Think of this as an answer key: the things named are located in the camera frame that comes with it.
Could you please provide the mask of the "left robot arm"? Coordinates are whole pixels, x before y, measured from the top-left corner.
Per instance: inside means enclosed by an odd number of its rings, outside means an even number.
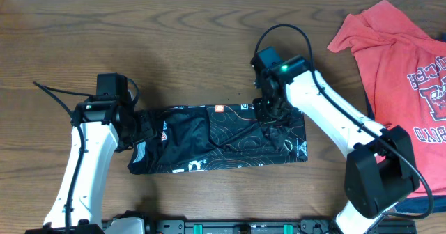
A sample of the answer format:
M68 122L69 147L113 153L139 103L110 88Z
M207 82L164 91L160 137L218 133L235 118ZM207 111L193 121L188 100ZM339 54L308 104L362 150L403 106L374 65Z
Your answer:
M79 103L72 113L69 160L56 200L34 233L147 233L150 222L127 211L102 219L102 200L114 153L155 134L146 111L116 101Z

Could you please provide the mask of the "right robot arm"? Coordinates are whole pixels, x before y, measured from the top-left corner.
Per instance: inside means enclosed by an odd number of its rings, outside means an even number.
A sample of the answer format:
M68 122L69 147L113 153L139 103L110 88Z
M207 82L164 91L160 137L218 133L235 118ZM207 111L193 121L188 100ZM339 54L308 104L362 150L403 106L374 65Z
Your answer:
M391 130L367 118L337 94L302 56L287 61L272 51L251 60L262 96L254 110L262 125L284 125L299 109L335 143L346 159L348 203L331 233L367 233L420 185L413 147L399 126Z

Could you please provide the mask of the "black orange-patterned jersey shirt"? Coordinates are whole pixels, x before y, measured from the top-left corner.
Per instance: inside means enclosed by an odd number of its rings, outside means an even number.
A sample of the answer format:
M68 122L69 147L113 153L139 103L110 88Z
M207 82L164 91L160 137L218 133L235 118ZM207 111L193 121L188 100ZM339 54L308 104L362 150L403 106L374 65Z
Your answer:
M134 147L135 175L189 173L306 162L304 116L261 125L252 104L175 106L148 111L154 131Z

